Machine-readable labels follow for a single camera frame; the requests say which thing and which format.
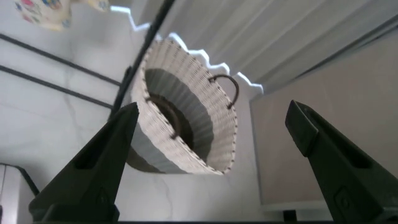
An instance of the beige panel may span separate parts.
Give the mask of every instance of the beige panel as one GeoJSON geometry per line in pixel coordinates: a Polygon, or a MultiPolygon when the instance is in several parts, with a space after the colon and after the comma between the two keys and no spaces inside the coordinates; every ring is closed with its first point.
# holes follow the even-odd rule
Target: beige panel
{"type": "Polygon", "coordinates": [[[397,42],[395,34],[252,103],[264,204],[323,200],[284,124],[293,99],[398,176],[397,42]]]}

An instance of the brown handle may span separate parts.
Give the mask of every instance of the brown handle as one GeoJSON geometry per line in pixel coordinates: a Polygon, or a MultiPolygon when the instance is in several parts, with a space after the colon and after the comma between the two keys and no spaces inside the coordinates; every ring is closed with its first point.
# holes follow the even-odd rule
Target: brown handle
{"type": "Polygon", "coordinates": [[[166,103],[164,103],[162,100],[152,97],[152,96],[146,98],[146,102],[148,102],[148,101],[152,101],[156,104],[156,106],[161,106],[161,107],[165,108],[167,111],[169,111],[169,113],[173,117],[173,122],[174,122],[174,127],[175,127],[175,132],[173,135],[171,135],[171,138],[175,139],[177,136],[179,136],[181,134],[181,124],[178,121],[178,117],[174,113],[173,109],[171,107],[169,107],[166,103]]]}
{"type": "Polygon", "coordinates": [[[236,89],[235,97],[234,97],[234,99],[232,100],[232,102],[227,106],[227,109],[231,109],[232,106],[236,103],[236,100],[238,100],[238,96],[239,96],[239,85],[238,85],[237,81],[236,81],[235,79],[233,79],[231,76],[229,76],[229,75],[222,75],[222,74],[221,74],[221,75],[215,75],[215,76],[209,78],[209,81],[210,81],[210,82],[214,82],[214,81],[216,81],[216,79],[219,78],[219,77],[228,78],[228,79],[231,80],[231,81],[234,83],[234,85],[235,85],[235,89],[236,89]]]}

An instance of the metal rod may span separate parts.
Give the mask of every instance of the metal rod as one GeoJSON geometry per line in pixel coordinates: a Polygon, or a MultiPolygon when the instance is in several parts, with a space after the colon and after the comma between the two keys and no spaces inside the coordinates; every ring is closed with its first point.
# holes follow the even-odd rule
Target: metal rod
{"type": "Polygon", "coordinates": [[[100,106],[103,106],[103,107],[106,107],[106,108],[109,108],[109,109],[112,109],[112,108],[113,108],[112,105],[110,105],[110,104],[108,104],[108,103],[102,102],[102,101],[100,101],[100,100],[96,100],[96,99],[91,98],[91,97],[86,96],[86,95],[82,95],[81,93],[78,93],[78,92],[69,90],[69,89],[67,89],[67,88],[60,87],[60,86],[55,85],[55,84],[53,84],[53,83],[49,83],[49,82],[43,81],[43,80],[41,80],[41,79],[32,77],[32,76],[27,75],[27,74],[25,74],[25,73],[15,71],[15,70],[13,70],[13,69],[11,69],[11,68],[7,68],[7,67],[4,67],[4,66],[0,65],[0,70],[1,70],[1,71],[4,71],[4,72],[7,72],[7,73],[9,73],[9,74],[11,74],[11,75],[15,75],[15,76],[17,76],[17,77],[24,78],[24,79],[26,79],[26,80],[29,80],[29,81],[38,83],[38,84],[40,84],[40,85],[43,85],[43,86],[52,88],[52,89],[54,89],[54,90],[61,91],[61,92],[63,92],[63,93],[69,94],[69,95],[74,96],[74,97],[77,97],[77,98],[79,98],[79,99],[82,99],[82,100],[85,100],[85,101],[89,101],[89,102],[94,103],[94,104],[96,104],[96,105],[100,105],[100,106]]]}
{"type": "Polygon", "coordinates": [[[152,43],[153,39],[155,38],[157,32],[159,31],[164,19],[166,18],[167,13],[169,13],[171,7],[173,6],[174,0],[164,0],[162,7],[160,7],[156,18],[154,19],[153,23],[150,25],[149,30],[147,32],[147,35],[145,36],[145,41],[144,44],[142,45],[138,56],[136,58],[136,61],[132,65],[129,73],[127,76],[123,78],[123,82],[119,87],[118,94],[116,95],[116,99],[113,104],[113,109],[111,110],[111,114],[109,115],[109,118],[112,118],[120,109],[124,95],[127,92],[127,89],[129,88],[129,85],[131,83],[132,78],[136,74],[138,67],[142,61],[142,59],[145,56],[145,53],[147,49],[149,48],[150,44],[152,43]]]}
{"type": "Polygon", "coordinates": [[[55,56],[53,54],[47,53],[47,52],[45,52],[43,50],[37,49],[37,48],[35,48],[35,47],[33,47],[33,46],[29,45],[29,44],[25,44],[25,43],[23,43],[23,42],[21,42],[19,40],[16,40],[16,39],[14,39],[12,37],[6,36],[4,34],[0,34],[0,39],[5,40],[7,42],[10,42],[12,44],[18,45],[20,47],[23,47],[23,48],[25,48],[27,50],[33,51],[33,52],[35,52],[35,53],[37,53],[39,55],[42,55],[44,57],[51,58],[52,60],[55,60],[55,61],[58,61],[60,63],[65,64],[65,65],[68,65],[68,66],[70,66],[70,67],[72,67],[74,69],[77,69],[79,71],[85,72],[85,73],[87,73],[87,74],[89,74],[91,76],[99,78],[100,80],[106,81],[108,83],[112,83],[113,85],[117,85],[117,86],[121,85],[121,83],[116,81],[116,80],[108,78],[108,77],[106,77],[104,75],[101,75],[101,74],[99,74],[97,72],[91,71],[91,70],[89,70],[89,69],[87,69],[85,67],[79,66],[79,65],[77,65],[75,63],[72,63],[72,62],[70,62],[68,60],[62,59],[62,58],[60,58],[58,56],[55,56]]]}

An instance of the patterned clothing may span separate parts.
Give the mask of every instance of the patterned clothing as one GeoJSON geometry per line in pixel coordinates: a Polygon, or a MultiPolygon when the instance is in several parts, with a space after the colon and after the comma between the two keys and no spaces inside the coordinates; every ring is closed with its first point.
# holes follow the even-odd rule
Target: patterned clothing
{"type": "Polygon", "coordinates": [[[109,0],[14,0],[22,18],[47,29],[63,30],[72,23],[70,6],[86,3],[101,11],[109,11],[109,0]]]}

